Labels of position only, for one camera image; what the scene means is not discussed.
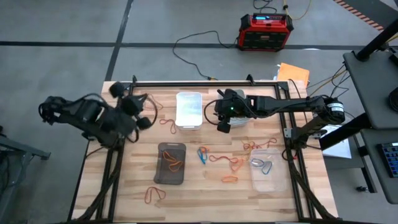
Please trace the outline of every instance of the concrete floor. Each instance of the concrete floor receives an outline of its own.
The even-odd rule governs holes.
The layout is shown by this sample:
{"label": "concrete floor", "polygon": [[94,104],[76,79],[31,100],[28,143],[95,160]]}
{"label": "concrete floor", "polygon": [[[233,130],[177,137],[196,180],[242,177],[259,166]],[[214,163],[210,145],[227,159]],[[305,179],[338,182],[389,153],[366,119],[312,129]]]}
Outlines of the concrete floor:
{"label": "concrete floor", "polygon": [[[290,1],[294,16],[306,2]],[[127,0],[3,0],[0,1],[0,41],[115,42]],[[279,10],[282,1],[270,6]],[[251,1],[242,0],[135,0],[123,42],[174,43],[188,34],[217,30],[221,41],[232,43],[239,18],[253,13]],[[294,22],[290,45],[364,45],[378,31],[332,0],[313,1],[310,11]],[[188,39],[189,43],[216,43],[214,34]],[[46,97],[75,99],[99,93],[113,48],[0,46],[0,124],[12,139],[52,153],[50,160],[34,159],[17,194],[12,220],[29,223],[65,221],[69,213],[87,142],[67,125],[41,122],[38,105]],[[236,49],[177,49],[196,62],[204,74],[220,80],[271,79],[277,64],[309,69],[315,83],[333,75],[346,50],[282,50],[278,53],[240,52]],[[170,48],[122,48],[112,80],[201,80],[194,67],[172,55]],[[351,80],[340,100],[354,115],[363,112]],[[331,86],[318,93],[330,94]],[[360,194],[360,170],[330,170],[330,181],[340,217],[345,220],[395,223],[397,205],[378,194]]]}

